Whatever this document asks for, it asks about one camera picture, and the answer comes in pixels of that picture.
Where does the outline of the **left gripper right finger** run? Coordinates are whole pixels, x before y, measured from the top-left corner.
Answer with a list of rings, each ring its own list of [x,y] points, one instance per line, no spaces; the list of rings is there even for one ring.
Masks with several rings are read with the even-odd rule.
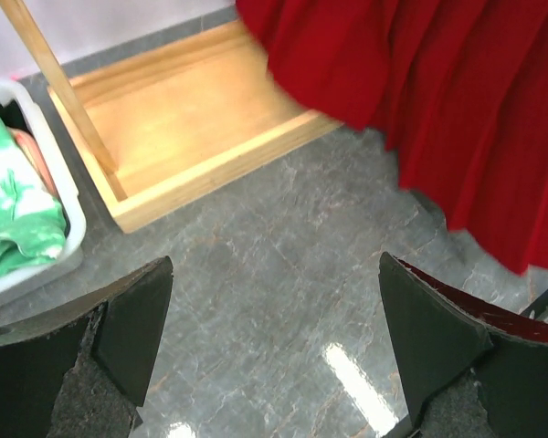
[[[383,254],[380,292],[406,400],[393,437],[548,437],[548,324]]]

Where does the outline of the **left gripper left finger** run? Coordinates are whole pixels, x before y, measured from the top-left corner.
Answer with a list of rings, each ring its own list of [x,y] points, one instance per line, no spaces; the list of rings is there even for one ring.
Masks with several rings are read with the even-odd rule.
[[[140,420],[173,287],[161,257],[0,327],[0,437],[127,437]]]

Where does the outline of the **red skirt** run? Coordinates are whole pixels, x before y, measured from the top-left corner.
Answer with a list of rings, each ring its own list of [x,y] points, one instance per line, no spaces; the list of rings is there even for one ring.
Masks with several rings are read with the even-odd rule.
[[[548,269],[548,1],[239,1],[275,81],[397,153],[513,272]]]

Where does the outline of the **white laundry basket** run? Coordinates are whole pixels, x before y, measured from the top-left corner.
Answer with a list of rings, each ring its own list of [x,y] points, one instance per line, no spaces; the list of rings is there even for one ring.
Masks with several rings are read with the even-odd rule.
[[[86,217],[79,202],[79,190],[55,136],[41,108],[20,83],[0,79],[0,107],[16,108],[22,114],[20,130],[34,138],[40,153],[38,168],[46,171],[46,186],[54,191],[67,223],[66,242],[55,262],[17,269],[0,277],[0,307],[77,269],[83,259],[81,244],[86,234]]]

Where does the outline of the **green white cloth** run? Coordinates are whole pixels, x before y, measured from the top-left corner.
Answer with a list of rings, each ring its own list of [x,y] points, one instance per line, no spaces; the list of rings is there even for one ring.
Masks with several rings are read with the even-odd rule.
[[[66,228],[60,201],[0,118],[0,277],[55,262]]]

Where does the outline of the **pink cloth in basket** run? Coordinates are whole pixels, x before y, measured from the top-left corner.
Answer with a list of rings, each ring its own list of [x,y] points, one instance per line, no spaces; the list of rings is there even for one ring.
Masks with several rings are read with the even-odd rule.
[[[37,172],[42,180],[42,183],[46,186],[47,191],[58,198],[58,190],[53,181],[51,173],[47,167],[46,161],[42,155],[37,141],[31,134],[28,134],[22,130],[8,128],[8,131],[14,139],[16,145],[25,154],[27,160],[31,166]]]

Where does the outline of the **wooden clothes rack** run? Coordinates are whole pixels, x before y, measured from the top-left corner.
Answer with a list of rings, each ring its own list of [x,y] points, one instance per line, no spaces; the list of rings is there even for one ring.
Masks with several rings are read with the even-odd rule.
[[[239,20],[68,78],[26,4],[0,6],[125,233],[337,127],[275,84]]]

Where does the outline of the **black cloth in basket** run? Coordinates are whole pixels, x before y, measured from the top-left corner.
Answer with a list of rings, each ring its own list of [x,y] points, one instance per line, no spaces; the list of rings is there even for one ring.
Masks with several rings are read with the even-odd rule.
[[[0,119],[9,128],[22,130],[28,134],[32,133],[21,108],[14,99],[7,103],[0,103]]]

